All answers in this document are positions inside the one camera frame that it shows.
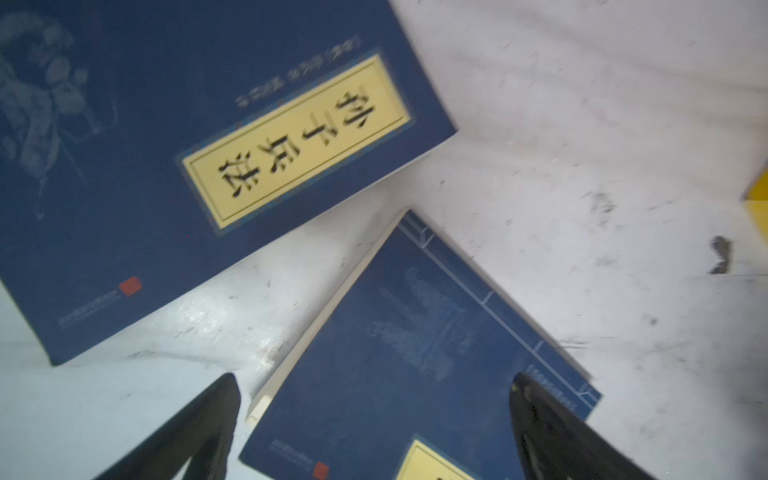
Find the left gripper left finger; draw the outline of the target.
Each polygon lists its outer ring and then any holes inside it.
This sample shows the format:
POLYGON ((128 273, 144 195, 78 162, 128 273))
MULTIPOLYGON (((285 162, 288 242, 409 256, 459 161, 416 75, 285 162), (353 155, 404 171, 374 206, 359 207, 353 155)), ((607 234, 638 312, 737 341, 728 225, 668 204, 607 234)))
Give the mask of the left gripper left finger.
POLYGON ((241 394, 232 373, 220 376, 176 415, 101 473, 100 479, 224 479, 241 394))

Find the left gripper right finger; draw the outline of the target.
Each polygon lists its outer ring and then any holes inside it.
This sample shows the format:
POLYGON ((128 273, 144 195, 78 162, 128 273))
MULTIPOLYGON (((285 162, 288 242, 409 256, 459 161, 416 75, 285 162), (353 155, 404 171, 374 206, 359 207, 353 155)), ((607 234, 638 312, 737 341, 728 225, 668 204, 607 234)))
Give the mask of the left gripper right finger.
POLYGON ((527 479, 653 479, 525 373, 514 378, 509 410, 527 479))

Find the navy book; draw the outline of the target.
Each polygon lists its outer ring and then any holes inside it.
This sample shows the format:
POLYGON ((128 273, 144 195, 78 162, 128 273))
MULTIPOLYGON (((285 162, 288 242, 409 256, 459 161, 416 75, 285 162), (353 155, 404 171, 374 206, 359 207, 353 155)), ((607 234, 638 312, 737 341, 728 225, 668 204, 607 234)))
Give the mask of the navy book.
POLYGON ((58 366, 455 131, 387 1, 5 1, 1 280, 58 366))

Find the navy book under left arm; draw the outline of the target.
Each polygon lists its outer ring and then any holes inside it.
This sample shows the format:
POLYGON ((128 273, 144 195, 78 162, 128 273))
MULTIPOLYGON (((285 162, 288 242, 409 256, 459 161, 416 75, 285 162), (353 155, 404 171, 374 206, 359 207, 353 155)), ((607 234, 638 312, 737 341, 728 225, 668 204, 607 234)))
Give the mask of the navy book under left arm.
POLYGON ((399 215, 260 396, 240 460, 272 479, 523 475, 509 408, 525 373, 578 418, 588 374, 412 210, 399 215))

